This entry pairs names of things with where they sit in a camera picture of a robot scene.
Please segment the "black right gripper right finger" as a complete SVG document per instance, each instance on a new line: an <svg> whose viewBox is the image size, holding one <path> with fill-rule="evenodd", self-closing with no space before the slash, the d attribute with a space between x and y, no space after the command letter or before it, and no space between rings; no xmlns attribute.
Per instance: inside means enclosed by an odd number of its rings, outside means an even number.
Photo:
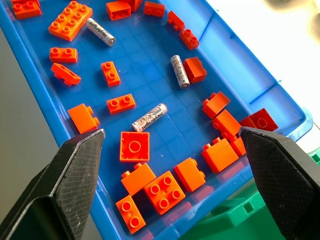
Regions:
<svg viewBox="0 0 320 240"><path fill-rule="evenodd" d="M257 189L287 240L320 238L320 167L291 138L241 127Z"/></svg>

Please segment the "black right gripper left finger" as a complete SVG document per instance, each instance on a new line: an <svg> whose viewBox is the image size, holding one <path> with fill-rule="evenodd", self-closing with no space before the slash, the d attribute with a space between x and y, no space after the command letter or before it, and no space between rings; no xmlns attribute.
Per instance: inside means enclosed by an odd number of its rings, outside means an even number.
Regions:
<svg viewBox="0 0 320 240"><path fill-rule="evenodd" d="M0 224L2 240L80 240L94 200L103 129L74 136L27 185Z"/></svg>

